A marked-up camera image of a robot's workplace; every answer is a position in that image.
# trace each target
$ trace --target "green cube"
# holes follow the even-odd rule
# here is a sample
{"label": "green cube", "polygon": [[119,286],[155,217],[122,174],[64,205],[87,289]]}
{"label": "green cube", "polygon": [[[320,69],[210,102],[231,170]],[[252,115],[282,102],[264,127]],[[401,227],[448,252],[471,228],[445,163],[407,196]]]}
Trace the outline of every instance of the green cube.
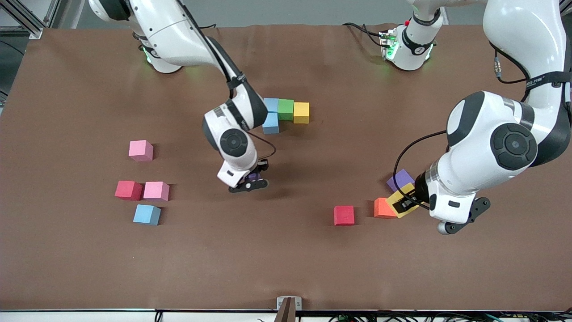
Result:
{"label": "green cube", "polygon": [[278,119],[294,121],[294,100],[278,100]]}

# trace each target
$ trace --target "pink cube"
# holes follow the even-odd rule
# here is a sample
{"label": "pink cube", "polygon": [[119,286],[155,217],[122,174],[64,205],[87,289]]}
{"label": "pink cube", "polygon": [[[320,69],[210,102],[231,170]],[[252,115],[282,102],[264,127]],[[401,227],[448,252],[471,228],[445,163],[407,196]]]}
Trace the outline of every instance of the pink cube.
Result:
{"label": "pink cube", "polygon": [[333,208],[334,226],[352,226],[354,224],[353,206],[335,206]]}
{"label": "pink cube", "polygon": [[169,185],[163,181],[145,182],[143,198],[150,201],[169,201]]}
{"label": "pink cube", "polygon": [[153,160],[153,146],[147,140],[129,142],[129,156],[137,161]]}

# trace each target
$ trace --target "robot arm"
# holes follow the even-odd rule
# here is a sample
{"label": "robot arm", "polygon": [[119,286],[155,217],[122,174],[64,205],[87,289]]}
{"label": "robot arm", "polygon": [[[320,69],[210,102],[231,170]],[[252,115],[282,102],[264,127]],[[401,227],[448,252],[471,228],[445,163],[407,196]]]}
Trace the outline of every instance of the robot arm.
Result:
{"label": "robot arm", "polygon": [[444,234],[474,220],[479,190],[557,158],[570,141],[570,48],[558,2],[488,0],[484,30],[529,79],[528,100],[477,92],[451,112],[451,148],[417,177],[414,192]]}
{"label": "robot arm", "polygon": [[218,178],[231,192],[266,187],[268,182],[259,173],[266,170],[268,163],[259,161],[247,134],[264,123],[266,106],[223,47],[202,33],[186,6],[180,0],[89,0],[89,3],[103,20],[131,27],[158,71],[174,72],[181,66],[198,65],[212,65],[221,70],[231,98],[207,112],[202,121],[208,142],[224,159]]}
{"label": "robot arm", "polygon": [[403,70],[419,69],[433,49],[435,36],[443,26],[441,7],[485,3],[487,0],[407,0],[413,16],[406,25],[382,33],[383,58]]}

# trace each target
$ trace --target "purple cube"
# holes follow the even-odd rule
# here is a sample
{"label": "purple cube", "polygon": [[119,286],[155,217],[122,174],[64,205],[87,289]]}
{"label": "purple cube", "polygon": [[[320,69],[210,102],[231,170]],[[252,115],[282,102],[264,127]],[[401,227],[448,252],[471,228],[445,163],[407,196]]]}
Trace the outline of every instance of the purple cube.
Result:
{"label": "purple cube", "polygon": [[[397,180],[397,184],[400,189],[403,189],[403,187],[407,183],[412,183],[413,185],[415,185],[415,180],[413,180],[413,178],[409,175],[409,173],[407,173],[407,171],[405,171],[405,169],[402,169],[401,171],[397,172],[397,174],[395,174],[395,179]],[[391,179],[387,181],[387,185],[390,187],[391,191],[393,192],[397,191],[397,187],[395,187],[395,184],[393,182],[393,177],[391,177]]]}
{"label": "purple cube", "polygon": [[260,174],[259,173],[251,173],[248,175],[248,179],[250,181],[257,181],[260,180]]}

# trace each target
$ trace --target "yellow cube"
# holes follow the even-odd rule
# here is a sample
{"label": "yellow cube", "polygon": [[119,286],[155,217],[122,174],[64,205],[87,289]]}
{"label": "yellow cube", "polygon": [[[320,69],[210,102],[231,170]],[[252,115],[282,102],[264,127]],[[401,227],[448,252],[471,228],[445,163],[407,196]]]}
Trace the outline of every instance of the yellow cube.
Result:
{"label": "yellow cube", "polygon": [[[407,183],[405,186],[403,186],[403,188],[401,188],[401,190],[404,193],[408,193],[410,191],[412,191],[413,189],[415,189],[415,187],[413,186],[413,184],[411,183]],[[414,211],[415,209],[419,208],[419,206],[414,206],[411,209],[407,210],[404,213],[398,213],[395,208],[393,207],[393,204],[400,201],[403,198],[403,195],[399,192],[396,191],[394,194],[391,195],[391,197],[386,199],[387,204],[389,205],[389,207],[391,208],[391,210],[394,211],[395,215],[397,216],[397,218],[401,218],[409,213],[411,213],[412,211]]]}
{"label": "yellow cube", "polygon": [[294,123],[308,124],[310,123],[310,103],[294,103]]}

